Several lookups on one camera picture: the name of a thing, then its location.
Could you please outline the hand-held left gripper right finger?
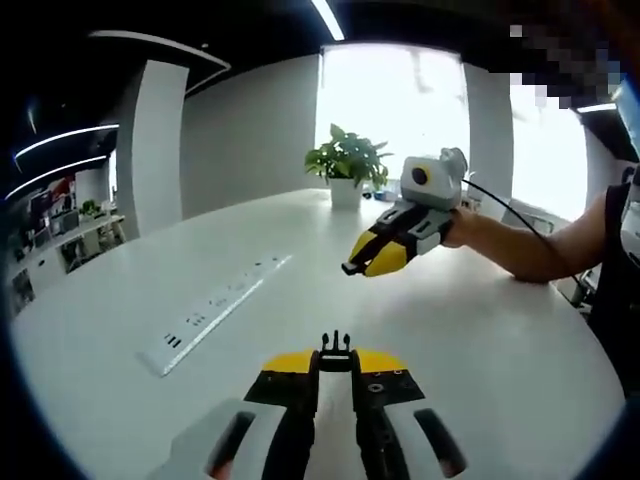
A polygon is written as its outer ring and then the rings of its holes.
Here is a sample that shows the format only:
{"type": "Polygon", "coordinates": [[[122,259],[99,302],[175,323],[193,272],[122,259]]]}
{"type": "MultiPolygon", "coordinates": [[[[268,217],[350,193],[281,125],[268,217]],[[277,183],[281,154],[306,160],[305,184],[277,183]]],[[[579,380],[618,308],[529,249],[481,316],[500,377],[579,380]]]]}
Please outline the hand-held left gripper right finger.
{"type": "Polygon", "coordinates": [[[352,352],[356,442],[368,479],[476,479],[462,441],[408,367],[385,352],[352,352]]]}

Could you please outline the person's right hand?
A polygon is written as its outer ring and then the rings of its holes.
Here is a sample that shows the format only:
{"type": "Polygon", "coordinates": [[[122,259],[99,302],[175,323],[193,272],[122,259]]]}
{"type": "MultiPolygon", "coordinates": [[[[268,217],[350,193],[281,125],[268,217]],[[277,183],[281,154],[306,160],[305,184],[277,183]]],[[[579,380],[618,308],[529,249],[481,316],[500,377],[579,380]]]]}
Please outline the person's right hand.
{"type": "Polygon", "coordinates": [[[465,207],[453,209],[451,215],[451,225],[442,240],[445,247],[467,246],[476,249],[486,246],[493,239],[497,225],[493,219],[465,207]]]}

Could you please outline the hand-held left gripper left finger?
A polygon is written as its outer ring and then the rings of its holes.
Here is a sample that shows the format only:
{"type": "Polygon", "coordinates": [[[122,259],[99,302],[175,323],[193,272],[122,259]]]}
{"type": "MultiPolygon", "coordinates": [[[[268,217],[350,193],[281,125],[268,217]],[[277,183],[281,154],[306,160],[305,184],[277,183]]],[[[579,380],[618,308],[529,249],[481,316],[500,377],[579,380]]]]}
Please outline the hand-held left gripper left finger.
{"type": "Polygon", "coordinates": [[[171,442],[150,479],[302,479],[315,440],[319,352],[275,356],[242,399],[213,407],[171,442]]]}

